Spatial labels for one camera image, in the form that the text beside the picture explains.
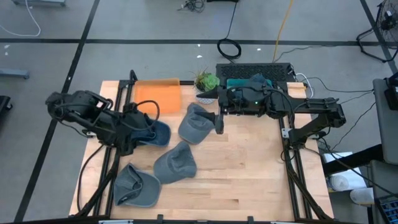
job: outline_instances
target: baseball cap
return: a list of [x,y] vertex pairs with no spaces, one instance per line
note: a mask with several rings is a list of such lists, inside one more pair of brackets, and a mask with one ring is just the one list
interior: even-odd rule
[[185,141],[160,156],[154,165],[154,174],[161,184],[171,184],[186,177],[194,177],[197,165]]
[[152,207],[160,195],[160,181],[153,175],[128,164],[118,174],[113,196],[116,205]]
[[189,143],[199,144],[215,126],[209,119],[197,115],[195,112],[207,111],[196,103],[191,103],[178,128],[178,135]]

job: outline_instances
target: wooden table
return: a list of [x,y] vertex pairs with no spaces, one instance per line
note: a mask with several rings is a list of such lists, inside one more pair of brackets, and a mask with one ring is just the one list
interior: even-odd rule
[[[302,83],[288,83],[288,87],[289,95],[305,97]],[[133,155],[121,158],[119,171],[131,162],[139,169],[153,173],[155,160],[182,141],[177,133],[178,127],[188,105],[195,102],[195,91],[192,86],[181,86],[181,89],[181,111],[160,116],[160,120],[167,123],[172,131],[169,146],[139,146]],[[118,81],[104,81],[100,95],[115,100],[117,90]],[[218,111],[216,102],[201,106],[210,112]],[[310,120],[309,114],[296,114],[295,125],[299,128]],[[267,116],[225,116],[224,124],[224,134],[217,135],[212,130],[199,145],[191,145],[198,167],[195,178],[163,185],[159,201],[152,208],[113,205],[111,218],[156,219],[158,214],[163,214],[165,220],[243,221],[248,216],[257,221],[294,220],[286,168],[280,159],[282,141],[278,120]],[[97,139],[89,139],[83,162],[99,146]],[[307,147],[318,151],[314,140],[308,140]],[[85,169],[81,205],[88,201],[98,186],[104,152],[104,149],[99,152]],[[332,217],[321,160],[309,151],[301,150],[301,155],[307,189]],[[104,214],[107,196],[106,189],[100,214]],[[304,217],[302,203],[299,207],[301,217]],[[76,212],[75,192],[70,214]]]

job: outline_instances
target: white container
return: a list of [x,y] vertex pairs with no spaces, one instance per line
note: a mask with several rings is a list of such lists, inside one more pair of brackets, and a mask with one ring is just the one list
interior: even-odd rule
[[196,85],[193,85],[195,87],[195,98],[197,99],[197,101],[199,103],[203,103],[203,104],[210,104],[213,103],[214,101],[216,101],[216,99],[208,99],[208,98],[199,98],[196,97],[197,94],[203,93],[202,91],[200,91]]
[[374,204],[373,188],[355,189],[349,193],[351,200],[358,205]]
[[348,190],[348,179],[343,175],[333,175],[327,181],[329,192]]

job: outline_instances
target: gray floor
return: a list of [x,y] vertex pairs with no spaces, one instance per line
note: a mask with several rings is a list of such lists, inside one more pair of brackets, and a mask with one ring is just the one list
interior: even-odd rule
[[[377,0],[367,0],[373,14]],[[213,2],[201,14],[176,11],[183,0],[101,0],[89,39],[220,39],[227,31],[233,3]],[[93,0],[69,0],[67,7],[33,6],[42,27],[41,38],[79,39]],[[275,40],[289,1],[241,0],[236,9],[231,39]],[[24,6],[0,1],[0,24],[13,32],[35,33]],[[282,40],[355,40],[370,28],[359,0],[297,0],[282,33]],[[0,30],[0,38],[13,36]],[[374,34],[366,37],[377,41]],[[13,110],[0,132],[0,222],[13,221],[50,123],[44,101],[62,89],[77,44],[0,44],[0,67],[31,72],[29,80],[0,78],[0,95],[9,95]],[[293,49],[279,46],[279,53]],[[238,63],[271,62],[273,45],[242,45]],[[383,56],[380,47],[366,47]],[[392,75],[388,64],[363,55],[359,47],[323,47],[284,55],[296,72],[320,77],[329,88],[368,90],[374,78]],[[178,77],[193,80],[190,72],[228,63],[211,44],[86,44],[70,91],[99,92],[103,80],[128,77],[134,69],[139,79]],[[311,80],[316,97],[342,100],[360,94],[331,93]],[[327,137],[334,146],[373,103],[372,95],[343,105],[347,124]],[[379,143],[376,110],[370,111],[336,148],[360,151]],[[57,126],[25,220],[66,217],[75,190],[86,140],[73,130]],[[331,194],[335,217],[347,222],[367,222],[366,209],[351,203],[347,193]]]

